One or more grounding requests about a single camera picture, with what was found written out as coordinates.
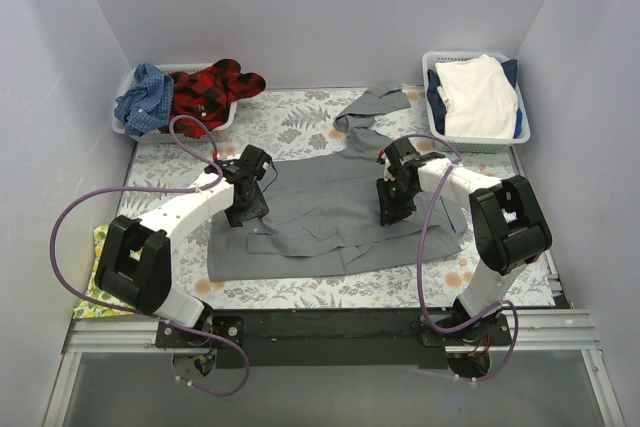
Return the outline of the grey long sleeve shirt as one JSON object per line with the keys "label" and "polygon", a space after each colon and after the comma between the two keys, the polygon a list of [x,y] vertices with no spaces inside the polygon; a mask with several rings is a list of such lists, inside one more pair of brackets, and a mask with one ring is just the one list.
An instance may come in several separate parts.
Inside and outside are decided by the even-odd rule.
{"label": "grey long sleeve shirt", "polygon": [[367,89],[334,120],[345,134],[335,153],[280,161],[265,194],[267,215],[229,226],[223,214],[211,222],[207,270],[210,280],[255,280],[352,275],[409,264],[422,233],[425,259],[458,253],[467,223],[460,207],[440,199],[423,224],[431,195],[419,193],[411,215],[380,223],[376,162],[389,137],[373,130],[378,115],[410,105],[398,84]]}

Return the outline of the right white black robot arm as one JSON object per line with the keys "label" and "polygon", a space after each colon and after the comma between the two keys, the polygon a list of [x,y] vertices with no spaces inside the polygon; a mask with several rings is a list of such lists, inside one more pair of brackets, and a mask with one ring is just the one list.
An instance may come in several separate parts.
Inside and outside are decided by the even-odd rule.
{"label": "right white black robot arm", "polygon": [[552,234],[530,182],[521,175],[508,179],[476,173],[456,156],[420,153],[407,135],[380,151],[384,171],[376,182],[381,225],[408,218],[415,197],[431,196],[427,211],[449,200],[469,212],[479,263],[472,279],[454,301],[449,317],[424,318],[440,335],[475,344],[508,306],[505,298],[516,278],[550,249]]}

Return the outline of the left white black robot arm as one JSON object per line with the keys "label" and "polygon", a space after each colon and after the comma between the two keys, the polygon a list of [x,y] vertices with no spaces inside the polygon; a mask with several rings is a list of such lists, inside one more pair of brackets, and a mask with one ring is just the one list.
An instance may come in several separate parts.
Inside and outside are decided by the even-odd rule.
{"label": "left white black robot arm", "polygon": [[172,249],[214,215],[230,227],[261,218],[268,206],[259,181],[274,166],[253,145],[238,159],[216,160],[184,193],[133,219],[121,215],[109,225],[94,281],[97,287],[145,315],[178,325],[193,347],[215,332],[213,309],[172,283]]}

